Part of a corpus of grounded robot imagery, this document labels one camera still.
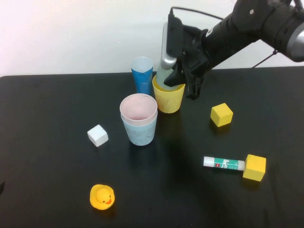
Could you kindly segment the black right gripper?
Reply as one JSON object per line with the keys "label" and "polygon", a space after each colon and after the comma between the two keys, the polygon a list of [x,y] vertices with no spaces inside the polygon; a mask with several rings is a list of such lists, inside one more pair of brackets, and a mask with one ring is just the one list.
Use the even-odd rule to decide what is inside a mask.
{"label": "black right gripper", "polygon": [[204,82],[204,74],[211,70],[211,57],[207,52],[204,41],[207,29],[183,25],[181,63],[173,66],[173,72],[164,80],[166,86],[187,86],[187,98],[199,98]]}

